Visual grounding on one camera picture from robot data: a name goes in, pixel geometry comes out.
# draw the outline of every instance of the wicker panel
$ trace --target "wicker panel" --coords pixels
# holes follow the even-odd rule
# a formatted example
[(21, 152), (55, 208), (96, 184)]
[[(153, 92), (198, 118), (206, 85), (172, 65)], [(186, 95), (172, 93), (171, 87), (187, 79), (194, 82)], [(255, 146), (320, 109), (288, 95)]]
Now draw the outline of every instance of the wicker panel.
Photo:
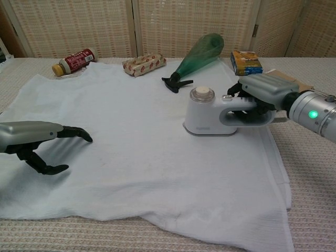
[(184, 57), (205, 34), (219, 33), (222, 56), (243, 50), (253, 6), (251, 0), (139, 0), (143, 53)]
[(86, 47), (100, 57), (132, 56), (125, 0), (12, 0), (35, 57), (61, 58)]
[(253, 50), (261, 57), (285, 56), (303, 0), (267, 0), (261, 4)]
[(292, 43), (290, 57), (336, 57), (336, 1), (311, 0)]

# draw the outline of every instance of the yellow box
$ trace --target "yellow box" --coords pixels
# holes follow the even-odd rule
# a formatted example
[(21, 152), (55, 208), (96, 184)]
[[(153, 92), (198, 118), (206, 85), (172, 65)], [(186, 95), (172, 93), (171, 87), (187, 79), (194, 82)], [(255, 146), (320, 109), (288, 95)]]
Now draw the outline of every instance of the yellow box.
[(238, 76), (260, 74), (263, 67), (254, 51), (237, 51), (231, 53), (231, 63)]

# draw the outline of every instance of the white towel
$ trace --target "white towel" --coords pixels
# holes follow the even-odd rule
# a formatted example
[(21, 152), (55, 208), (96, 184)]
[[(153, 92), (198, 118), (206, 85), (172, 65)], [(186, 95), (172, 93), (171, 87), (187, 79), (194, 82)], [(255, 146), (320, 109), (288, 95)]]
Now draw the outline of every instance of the white towel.
[(286, 171), (267, 127), (229, 137), (197, 137), (182, 127), (189, 92), (209, 86), (220, 96), (237, 77), (221, 61), (167, 89), (179, 65), (142, 77), (121, 65), (91, 63), (79, 77), (35, 76), (1, 122), (41, 120), (82, 127), (80, 138), (43, 143), (37, 153), (70, 168), (41, 175), (15, 155), (0, 155), (0, 217), (78, 215), (98, 220), (141, 216), (174, 233), (251, 251), (294, 251), (286, 206)]

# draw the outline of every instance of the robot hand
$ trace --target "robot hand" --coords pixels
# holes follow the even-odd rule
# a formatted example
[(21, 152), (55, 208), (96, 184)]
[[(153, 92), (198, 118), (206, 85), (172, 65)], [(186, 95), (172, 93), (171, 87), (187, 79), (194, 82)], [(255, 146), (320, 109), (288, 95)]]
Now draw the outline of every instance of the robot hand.
[(233, 111), (238, 117), (252, 120), (269, 110), (285, 110), (287, 117), (305, 128), (336, 143), (336, 98), (315, 90), (299, 92), (296, 83), (277, 76), (256, 74), (242, 76), (228, 90), (228, 95), (254, 97), (257, 107)]
[(81, 137), (87, 142), (93, 142), (91, 136), (82, 128), (62, 126), (57, 123), (40, 121), (5, 122), (0, 123), (0, 153), (17, 154), (20, 160), (38, 173), (54, 175), (67, 168), (68, 165), (47, 165), (33, 150), (43, 142), (55, 138)]

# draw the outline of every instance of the textured tablecloth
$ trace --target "textured tablecloth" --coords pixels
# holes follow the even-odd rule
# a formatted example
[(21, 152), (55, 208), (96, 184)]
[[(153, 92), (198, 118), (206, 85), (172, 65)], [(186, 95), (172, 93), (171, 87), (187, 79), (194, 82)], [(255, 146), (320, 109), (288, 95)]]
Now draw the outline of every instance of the textured tablecloth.
[[(123, 59), (101, 59), (121, 63)], [(35, 74), (53, 78), (57, 59), (14, 59), (0, 73), (0, 111)], [(335, 58), (262, 58), (324, 92), (336, 94)], [(296, 251), (336, 251), (336, 144), (294, 122), (270, 126), (290, 178), (289, 224)], [(93, 221), (0, 219), (0, 250), (41, 251), (242, 251), (162, 231), (141, 218)]]

